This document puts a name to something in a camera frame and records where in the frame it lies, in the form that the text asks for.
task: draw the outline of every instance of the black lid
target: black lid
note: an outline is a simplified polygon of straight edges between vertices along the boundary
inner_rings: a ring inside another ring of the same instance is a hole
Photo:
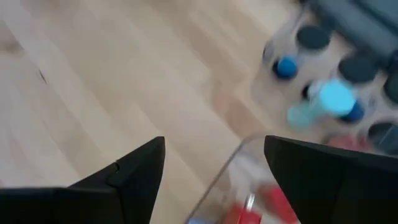
[[[320,50],[330,43],[329,33],[317,26],[303,26],[297,32],[297,42],[309,50]]]
[[[386,154],[398,154],[398,126],[392,122],[372,125],[368,131],[369,142],[375,149]]]
[[[395,104],[398,104],[398,76],[391,75],[388,77],[383,86],[386,96]]]
[[[338,70],[344,79],[352,84],[362,84],[374,80],[377,67],[367,55],[350,55],[338,64]]]

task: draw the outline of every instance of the gray object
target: gray object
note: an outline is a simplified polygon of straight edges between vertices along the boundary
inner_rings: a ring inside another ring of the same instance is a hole
[[[308,0],[312,10],[389,73],[398,69],[397,0]]]

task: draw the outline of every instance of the red item in bin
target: red item in bin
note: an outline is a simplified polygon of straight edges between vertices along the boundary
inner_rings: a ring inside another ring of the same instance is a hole
[[[295,223],[298,221],[293,208],[290,206],[282,189],[278,186],[262,186],[259,193],[264,204],[270,212],[278,216],[286,223]]]
[[[262,215],[253,212],[251,206],[235,203],[225,215],[223,224],[260,224]]]

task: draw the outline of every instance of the light blue bottle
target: light blue bottle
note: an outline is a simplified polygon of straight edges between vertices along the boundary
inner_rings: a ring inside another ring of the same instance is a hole
[[[290,107],[287,121],[295,129],[308,128],[324,115],[340,117],[349,114],[355,103],[355,94],[349,85],[331,80],[322,85],[318,95],[310,101]]]

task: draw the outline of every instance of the wooden floor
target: wooden floor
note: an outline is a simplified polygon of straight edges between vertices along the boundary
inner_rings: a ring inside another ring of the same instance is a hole
[[[183,223],[246,136],[313,137],[281,124],[286,101],[276,87],[257,94],[265,106],[251,93],[264,44],[298,8],[289,0],[1,0],[21,48],[0,53],[0,186],[72,184],[165,136],[152,223]]]

